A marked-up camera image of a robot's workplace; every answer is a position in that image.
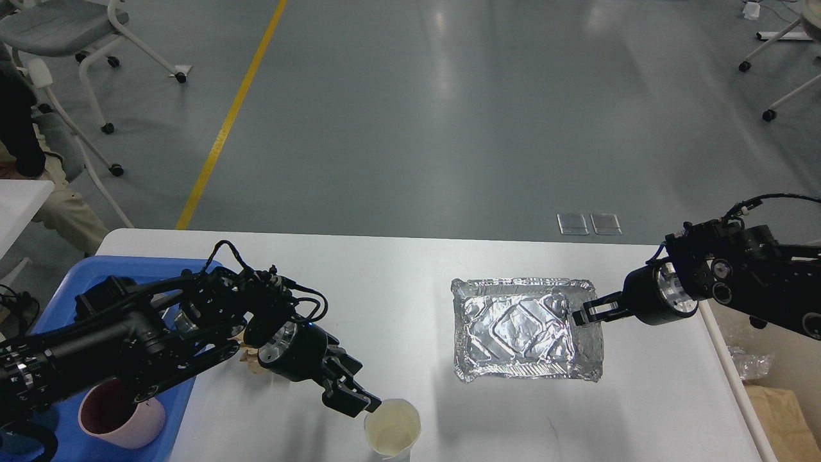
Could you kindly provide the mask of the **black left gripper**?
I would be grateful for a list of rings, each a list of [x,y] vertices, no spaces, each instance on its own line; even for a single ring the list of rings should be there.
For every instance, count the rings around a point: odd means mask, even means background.
[[[339,345],[339,339],[314,323],[288,321],[259,348],[258,363],[293,382],[316,381],[324,389],[323,405],[338,413],[351,418],[361,412],[372,413],[382,401],[355,380],[362,363]],[[326,359],[331,359],[333,372],[326,368]]]

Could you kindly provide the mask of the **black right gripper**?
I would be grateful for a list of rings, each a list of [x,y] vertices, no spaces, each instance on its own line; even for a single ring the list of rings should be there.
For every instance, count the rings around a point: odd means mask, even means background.
[[[662,325],[691,318],[698,302],[687,295],[669,262],[646,265],[625,277],[622,292],[584,302],[571,314],[577,327],[616,321],[631,316],[647,325]]]

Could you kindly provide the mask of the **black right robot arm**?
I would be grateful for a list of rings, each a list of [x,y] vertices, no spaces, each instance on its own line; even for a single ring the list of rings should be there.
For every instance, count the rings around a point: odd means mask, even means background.
[[[819,247],[780,244],[766,225],[743,216],[769,199],[818,203],[819,198],[769,193],[733,205],[723,216],[683,223],[657,251],[625,276],[620,291],[584,302],[578,327],[637,318],[662,325],[691,318],[703,300],[743,313],[757,329],[777,325],[819,340]]]

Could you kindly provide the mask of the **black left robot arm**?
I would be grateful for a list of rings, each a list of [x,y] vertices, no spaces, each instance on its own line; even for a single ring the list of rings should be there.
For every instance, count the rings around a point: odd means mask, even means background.
[[[259,366],[292,382],[314,381],[326,407],[355,418],[375,412],[381,398],[356,380],[361,362],[317,323],[328,312],[322,293],[253,269],[234,244],[241,270],[203,267],[138,284],[108,276],[76,296],[66,327],[2,342],[2,428],[40,442],[38,461],[58,450],[55,433],[33,423],[35,413],[111,379],[125,383],[133,404],[231,359],[241,346]]]

